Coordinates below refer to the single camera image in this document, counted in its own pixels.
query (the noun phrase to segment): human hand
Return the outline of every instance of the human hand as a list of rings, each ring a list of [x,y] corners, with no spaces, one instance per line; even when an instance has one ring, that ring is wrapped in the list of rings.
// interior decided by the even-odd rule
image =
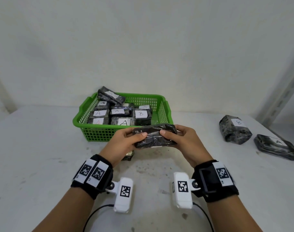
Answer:
[[[144,140],[147,133],[132,135],[134,128],[119,129],[115,132],[111,140],[99,153],[100,156],[107,159],[113,167],[126,156],[126,154],[135,149],[134,143]]]
[[[213,160],[194,129],[182,125],[175,125],[175,127],[179,131],[178,134],[165,130],[160,130],[160,134],[177,143],[173,147],[181,151],[192,167]]]

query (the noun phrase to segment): wrist strap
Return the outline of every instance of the wrist strap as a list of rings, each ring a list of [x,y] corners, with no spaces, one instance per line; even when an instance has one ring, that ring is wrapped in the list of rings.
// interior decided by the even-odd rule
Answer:
[[[71,187],[83,189],[95,200],[113,179],[113,166],[104,157],[94,155],[79,168]]]
[[[197,197],[204,197],[207,203],[239,195],[230,173],[217,160],[197,165],[194,168],[192,179],[195,179],[198,187],[202,189],[201,191],[193,191],[193,194]]]

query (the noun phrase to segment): person's right hand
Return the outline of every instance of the person's right hand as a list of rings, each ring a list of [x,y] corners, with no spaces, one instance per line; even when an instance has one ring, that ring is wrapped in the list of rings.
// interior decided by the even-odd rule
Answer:
[[[160,130],[160,134],[177,143],[174,147],[181,151],[192,167],[213,160],[194,129],[182,125],[175,127],[180,131],[178,135],[165,130]]]

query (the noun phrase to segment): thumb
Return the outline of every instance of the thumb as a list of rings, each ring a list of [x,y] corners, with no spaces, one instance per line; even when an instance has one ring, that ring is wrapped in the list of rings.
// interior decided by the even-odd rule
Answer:
[[[139,133],[127,138],[129,144],[134,144],[136,142],[140,142],[147,137],[147,133]]]
[[[169,139],[169,140],[173,140],[175,141],[176,143],[179,143],[180,142],[180,139],[181,139],[181,136],[177,135],[177,134],[174,134],[170,131],[165,131],[165,130],[160,130],[160,134],[162,136],[164,136],[166,139]]]

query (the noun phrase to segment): forearm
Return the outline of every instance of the forearm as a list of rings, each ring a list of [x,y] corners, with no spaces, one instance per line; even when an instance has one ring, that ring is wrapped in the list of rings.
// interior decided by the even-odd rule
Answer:
[[[33,232],[81,232],[93,204],[84,190],[70,188]]]
[[[207,203],[216,232],[262,232],[237,195]]]

